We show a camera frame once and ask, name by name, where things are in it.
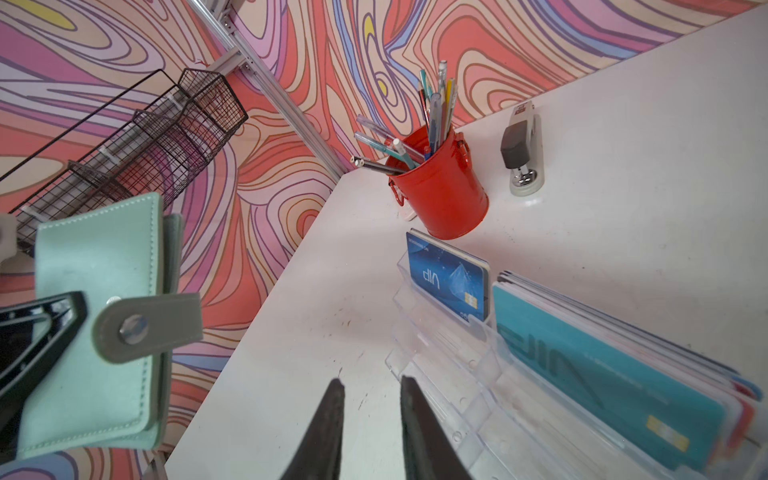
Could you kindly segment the red pen cup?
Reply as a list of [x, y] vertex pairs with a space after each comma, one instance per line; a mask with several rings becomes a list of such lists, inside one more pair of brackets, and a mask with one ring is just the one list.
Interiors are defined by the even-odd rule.
[[459, 238], [477, 227], [489, 209], [471, 151], [461, 132], [450, 131], [437, 151], [417, 168], [389, 178], [398, 204], [409, 204], [428, 233]]

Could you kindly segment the blue VIP card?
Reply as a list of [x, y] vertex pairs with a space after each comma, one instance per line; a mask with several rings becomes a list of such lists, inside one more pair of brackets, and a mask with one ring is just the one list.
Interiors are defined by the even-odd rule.
[[411, 280], [455, 315], [485, 321], [490, 313], [490, 265], [424, 232], [406, 233]]

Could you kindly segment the clear acrylic card holder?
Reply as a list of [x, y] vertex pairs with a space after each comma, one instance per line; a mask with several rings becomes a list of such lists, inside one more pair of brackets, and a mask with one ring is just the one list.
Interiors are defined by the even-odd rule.
[[396, 348], [386, 363], [415, 378], [448, 441], [477, 479], [763, 479], [767, 447], [746, 449], [727, 473], [670, 471], [516, 359], [499, 335], [493, 296], [485, 321], [455, 315], [410, 278], [394, 301]]

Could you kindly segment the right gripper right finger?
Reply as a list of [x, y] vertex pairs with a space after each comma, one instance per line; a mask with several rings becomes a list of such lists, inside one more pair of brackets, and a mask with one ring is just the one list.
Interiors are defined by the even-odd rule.
[[470, 480], [417, 380], [403, 376], [400, 385], [406, 478]]

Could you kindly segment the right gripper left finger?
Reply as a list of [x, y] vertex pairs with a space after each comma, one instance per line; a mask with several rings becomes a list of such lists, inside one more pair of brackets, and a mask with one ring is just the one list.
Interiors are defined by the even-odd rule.
[[340, 476], [345, 388], [334, 378], [300, 442], [282, 480], [336, 480]]

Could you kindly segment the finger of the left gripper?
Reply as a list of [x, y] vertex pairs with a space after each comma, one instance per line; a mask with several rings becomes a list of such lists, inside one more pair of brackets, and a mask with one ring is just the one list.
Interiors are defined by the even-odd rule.
[[1, 309], [1, 460], [16, 456], [22, 410], [87, 318], [80, 292]]

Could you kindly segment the mint green card wallet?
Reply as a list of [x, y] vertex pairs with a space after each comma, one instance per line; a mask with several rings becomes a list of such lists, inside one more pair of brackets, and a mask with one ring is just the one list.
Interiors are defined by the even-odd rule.
[[36, 296], [79, 293], [86, 316], [24, 404], [18, 459], [162, 444], [172, 352], [202, 337], [199, 295], [178, 290], [183, 226], [147, 193], [38, 227]]

